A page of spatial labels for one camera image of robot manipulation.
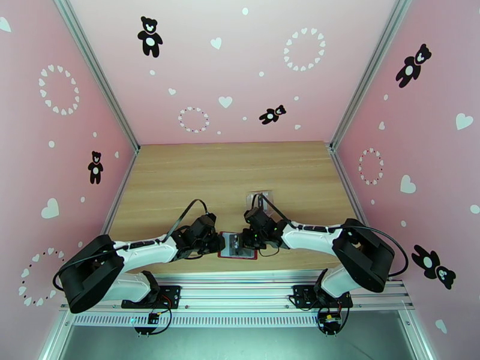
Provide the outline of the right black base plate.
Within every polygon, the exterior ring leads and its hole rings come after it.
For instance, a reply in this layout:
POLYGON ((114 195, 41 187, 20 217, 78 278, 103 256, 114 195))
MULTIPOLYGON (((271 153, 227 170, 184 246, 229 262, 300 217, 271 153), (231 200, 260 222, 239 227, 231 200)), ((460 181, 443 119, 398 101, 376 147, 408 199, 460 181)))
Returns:
POLYGON ((289 295, 292 305, 301 310, 314 308, 352 308, 353 301, 349 293, 334 298, 314 285, 294 285, 289 295))

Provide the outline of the right aluminium table side rail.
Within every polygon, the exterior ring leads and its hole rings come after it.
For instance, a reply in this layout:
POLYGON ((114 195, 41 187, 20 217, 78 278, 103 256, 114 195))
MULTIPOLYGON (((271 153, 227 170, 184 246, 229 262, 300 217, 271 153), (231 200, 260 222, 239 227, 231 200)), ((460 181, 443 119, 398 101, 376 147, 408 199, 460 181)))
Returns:
POLYGON ((337 170, 337 173, 340 177, 340 181, 346 191, 346 194, 349 198, 350 204, 352 206, 352 209, 355 213, 355 217, 362 223, 368 223, 367 218, 365 216, 364 210, 358 200, 358 197, 355 193, 355 190, 353 189, 353 185, 347 175, 347 172, 338 156, 337 151, 334 151, 333 149, 329 149, 329 154, 331 156, 332 162, 337 170))

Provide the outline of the red leather card holder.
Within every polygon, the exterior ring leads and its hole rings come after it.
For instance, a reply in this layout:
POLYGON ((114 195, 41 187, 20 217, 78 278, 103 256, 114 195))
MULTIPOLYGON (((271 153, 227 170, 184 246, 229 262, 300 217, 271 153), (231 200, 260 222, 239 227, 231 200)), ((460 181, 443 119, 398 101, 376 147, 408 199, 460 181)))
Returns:
POLYGON ((256 250, 249 250, 247 248, 244 248, 242 240, 241 240, 241 234, 240 233, 234 233, 234 232, 221 232, 221 236, 225 239, 225 253, 218 253, 219 258, 224 258, 224 259, 240 259, 240 260, 256 260, 257 259, 257 251, 256 250), (242 255, 241 256, 229 256, 229 244, 228 244, 228 237, 231 234, 237 234, 239 236, 239 241, 240 245, 242 247, 242 255))

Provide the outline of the perforated metal strip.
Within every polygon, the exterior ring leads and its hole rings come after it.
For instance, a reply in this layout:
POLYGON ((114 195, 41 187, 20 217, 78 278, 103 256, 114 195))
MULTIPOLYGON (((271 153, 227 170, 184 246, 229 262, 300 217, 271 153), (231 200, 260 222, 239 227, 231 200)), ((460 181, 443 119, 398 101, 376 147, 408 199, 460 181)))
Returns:
POLYGON ((170 324, 173 328, 253 328, 253 327, 314 327, 314 313, 173 313, 161 314, 159 324, 148 324, 149 313, 96 313, 80 314, 73 320, 75 326, 100 327, 149 327, 164 328, 170 324))

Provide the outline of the right aluminium frame post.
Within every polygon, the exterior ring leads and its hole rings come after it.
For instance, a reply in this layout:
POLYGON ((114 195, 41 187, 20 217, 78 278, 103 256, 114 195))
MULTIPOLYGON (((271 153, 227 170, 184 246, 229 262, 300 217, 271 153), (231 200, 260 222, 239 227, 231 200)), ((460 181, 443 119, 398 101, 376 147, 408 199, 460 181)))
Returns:
POLYGON ((385 26, 380 33, 378 42, 367 62, 367 66, 359 80, 354 93, 347 104, 343 116, 339 122, 335 133, 330 139, 327 147, 329 152, 334 155, 337 153, 340 143, 345 136, 350 124, 352 123, 361 103, 373 82, 375 75, 380 68, 384 57, 386 56, 395 35, 408 12, 413 0, 395 0, 390 15, 387 18, 385 26))

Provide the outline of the right black yellow connector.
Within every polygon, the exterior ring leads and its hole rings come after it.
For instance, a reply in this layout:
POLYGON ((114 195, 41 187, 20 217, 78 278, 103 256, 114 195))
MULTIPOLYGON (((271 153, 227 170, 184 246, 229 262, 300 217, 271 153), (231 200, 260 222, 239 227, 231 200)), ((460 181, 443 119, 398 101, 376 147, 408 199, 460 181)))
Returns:
POLYGON ((339 312, 319 311, 317 313, 317 326, 326 336, 336 336, 343 328, 343 320, 339 312))

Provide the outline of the left aluminium table side rail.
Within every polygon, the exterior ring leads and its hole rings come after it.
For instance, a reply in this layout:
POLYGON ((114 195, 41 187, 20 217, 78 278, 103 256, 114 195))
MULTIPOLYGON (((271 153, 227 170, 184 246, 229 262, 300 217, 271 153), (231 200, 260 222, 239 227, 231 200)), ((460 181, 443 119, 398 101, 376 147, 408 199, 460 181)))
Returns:
POLYGON ((125 172, 125 175, 120 183, 120 186, 117 190, 117 193, 115 195, 115 198, 113 200, 113 203, 110 207, 110 210, 106 216, 106 220, 102 226, 102 229, 100 231, 100 234, 103 235, 103 234, 108 234, 112 225, 113 225, 113 222, 115 220, 115 217, 116 217, 116 214, 117 214, 117 211, 119 209, 119 206, 121 204, 121 199, 124 195, 124 192, 125 192, 125 189, 126 189, 126 186, 127 186, 127 183, 128 183, 128 179, 131 175, 131 172, 133 170, 133 167, 135 165, 135 162, 137 160, 137 156, 138 156, 138 152, 134 153, 130 162, 129 162, 129 165, 127 167, 127 170, 125 172))

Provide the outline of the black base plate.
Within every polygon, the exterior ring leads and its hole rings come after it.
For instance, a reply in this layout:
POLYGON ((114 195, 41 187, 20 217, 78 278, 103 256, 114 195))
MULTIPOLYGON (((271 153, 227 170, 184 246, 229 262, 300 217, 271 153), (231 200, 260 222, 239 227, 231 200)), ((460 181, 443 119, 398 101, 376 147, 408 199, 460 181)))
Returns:
POLYGON ((289 295, 292 305, 301 310, 314 308, 352 308, 353 301, 349 293, 334 298, 314 285, 294 285, 289 295))
POLYGON ((153 288, 139 302, 123 300, 121 308, 123 309, 150 309, 167 310, 177 309, 181 294, 181 286, 159 286, 153 288))

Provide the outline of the aluminium frame post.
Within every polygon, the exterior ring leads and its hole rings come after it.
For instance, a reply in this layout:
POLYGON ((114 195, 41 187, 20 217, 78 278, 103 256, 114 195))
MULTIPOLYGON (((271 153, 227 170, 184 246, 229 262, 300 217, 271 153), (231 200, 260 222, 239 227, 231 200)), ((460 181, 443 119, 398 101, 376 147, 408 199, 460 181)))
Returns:
POLYGON ((129 125, 124 111, 122 110, 113 89, 107 80, 107 77, 98 61, 98 58, 88 41, 85 31, 78 20, 70 0, 53 0, 61 17, 63 18, 77 48, 81 52, 87 66, 90 69, 99 89, 107 101, 114 117, 123 130, 125 136, 130 141, 135 154, 138 154, 141 146, 136 139, 131 126, 129 125))
POLYGON ((375 75, 380 68, 384 57, 386 56, 395 35, 408 12, 413 0, 395 0, 390 15, 387 18, 385 26, 380 33, 378 42, 367 62, 367 66, 359 80, 354 93, 347 104, 343 116, 339 122, 335 133, 330 139, 327 147, 329 152, 334 155, 337 153, 340 143, 345 136, 350 124, 352 123, 361 103, 373 82, 375 75))

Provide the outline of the aluminium table edge rail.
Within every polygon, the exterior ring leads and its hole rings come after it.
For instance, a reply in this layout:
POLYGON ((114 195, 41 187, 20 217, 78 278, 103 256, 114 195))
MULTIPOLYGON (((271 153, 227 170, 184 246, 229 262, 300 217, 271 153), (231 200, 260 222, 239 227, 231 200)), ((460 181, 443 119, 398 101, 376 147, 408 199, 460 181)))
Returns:
MULTIPOLYGON (((288 300, 294 285, 314 284, 319 270, 156 274, 160 285, 181 287, 179 313, 295 312, 288 300)), ((382 293, 352 290, 354 311, 412 310, 401 280, 387 282, 382 293)))

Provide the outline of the left aluminium frame post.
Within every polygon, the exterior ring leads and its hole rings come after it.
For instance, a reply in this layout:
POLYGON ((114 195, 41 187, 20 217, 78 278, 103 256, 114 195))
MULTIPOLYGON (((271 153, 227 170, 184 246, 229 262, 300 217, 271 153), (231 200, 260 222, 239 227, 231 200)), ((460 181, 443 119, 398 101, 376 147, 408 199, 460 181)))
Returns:
POLYGON ((85 31, 78 20, 70 0, 53 0, 61 17, 63 18, 77 48, 81 52, 87 66, 90 69, 99 89, 107 101, 114 117, 123 130, 125 136, 130 141, 135 154, 138 154, 141 146, 136 139, 131 126, 129 125, 124 111, 122 110, 113 89, 107 80, 107 77, 98 61, 98 58, 88 41, 85 31))

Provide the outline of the aluminium table side rail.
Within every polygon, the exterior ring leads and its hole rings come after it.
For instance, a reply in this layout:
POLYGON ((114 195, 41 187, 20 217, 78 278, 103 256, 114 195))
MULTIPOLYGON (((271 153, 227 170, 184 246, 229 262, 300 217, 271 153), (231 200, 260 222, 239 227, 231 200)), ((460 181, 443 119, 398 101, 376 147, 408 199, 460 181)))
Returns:
POLYGON ((108 234, 112 225, 113 225, 113 222, 115 220, 115 217, 116 217, 116 214, 117 214, 117 211, 119 209, 119 206, 121 204, 121 199, 124 195, 124 192, 125 192, 125 189, 126 189, 126 186, 127 186, 127 183, 128 183, 128 179, 131 175, 131 172, 133 170, 133 167, 135 165, 135 162, 137 160, 137 156, 138 156, 138 152, 134 153, 130 162, 129 162, 129 165, 127 167, 127 170, 125 172, 125 175, 120 183, 120 186, 117 190, 117 193, 115 195, 115 198, 113 200, 113 203, 110 207, 110 210, 106 216, 106 220, 102 226, 102 229, 100 231, 100 234, 103 235, 103 234, 108 234))
POLYGON ((331 156, 332 162, 337 170, 337 173, 340 177, 340 181, 346 191, 346 194, 349 198, 350 204, 352 206, 352 209, 355 213, 355 217, 362 223, 368 223, 367 218, 365 216, 364 210, 358 200, 358 197, 355 193, 355 190, 353 189, 353 185, 347 175, 347 172, 338 156, 337 151, 334 151, 333 149, 329 149, 329 154, 331 156))

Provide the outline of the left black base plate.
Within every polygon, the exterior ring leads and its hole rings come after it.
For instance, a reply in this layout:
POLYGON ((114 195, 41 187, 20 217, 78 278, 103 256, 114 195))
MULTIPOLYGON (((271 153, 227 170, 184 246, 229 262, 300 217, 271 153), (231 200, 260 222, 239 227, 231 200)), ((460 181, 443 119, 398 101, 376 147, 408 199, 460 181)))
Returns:
POLYGON ((177 309, 181 294, 181 286, 159 286, 153 288, 139 302, 123 300, 121 308, 123 309, 150 309, 167 310, 177 309))

